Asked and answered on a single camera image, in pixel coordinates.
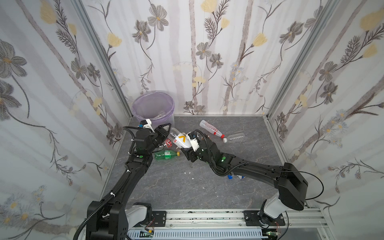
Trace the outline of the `large white label yellow-chevron bottle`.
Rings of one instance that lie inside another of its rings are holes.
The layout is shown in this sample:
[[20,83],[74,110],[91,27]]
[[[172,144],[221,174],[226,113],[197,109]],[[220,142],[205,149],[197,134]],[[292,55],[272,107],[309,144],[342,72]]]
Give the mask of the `large white label yellow-chevron bottle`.
[[168,138],[180,149],[189,149],[192,147],[190,141],[187,139],[187,136],[176,128],[170,128],[170,134]]

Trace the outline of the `green soda bottle yellow cap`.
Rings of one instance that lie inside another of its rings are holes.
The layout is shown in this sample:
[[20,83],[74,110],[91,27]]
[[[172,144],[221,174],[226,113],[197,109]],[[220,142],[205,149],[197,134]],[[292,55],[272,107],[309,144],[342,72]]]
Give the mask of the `green soda bottle yellow cap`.
[[160,160],[171,160],[175,157],[180,156],[180,152],[175,152],[173,150],[163,150],[160,152],[156,152],[155,154],[155,159],[160,161]]

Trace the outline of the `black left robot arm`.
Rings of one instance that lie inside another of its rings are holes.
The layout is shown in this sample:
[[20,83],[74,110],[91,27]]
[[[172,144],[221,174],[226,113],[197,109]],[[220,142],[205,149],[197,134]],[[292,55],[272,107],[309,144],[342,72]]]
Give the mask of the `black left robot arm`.
[[153,152],[168,138],[171,126],[167,123],[153,129],[150,121],[145,120],[141,121],[139,127],[123,127],[132,137],[126,170],[108,194],[88,206],[87,216],[73,236],[75,240],[81,232],[85,232],[87,240],[124,240],[130,227],[152,220],[150,204],[134,205],[136,217],[132,222],[128,220],[126,205],[136,185],[151,166]]

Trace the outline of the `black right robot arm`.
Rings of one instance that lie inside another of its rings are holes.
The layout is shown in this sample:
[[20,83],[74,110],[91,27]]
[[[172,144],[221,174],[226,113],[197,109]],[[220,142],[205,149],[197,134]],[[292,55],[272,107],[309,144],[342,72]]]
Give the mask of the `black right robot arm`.
[[302,211],[309,200],[307,191],[309,183],[293,164],[282,166],[265,165],[249,162],[235,155],[221,152],[216,143],[199,130],[189,132],[183,139],[190,143],[182,148],[183,154],[190,162],[200,160],[220,177],[242,176],[260,181],[277,189],[277,193],[263,201],[255,217],[247,217],[256,225],[267,228],[282,217],[288,210]]

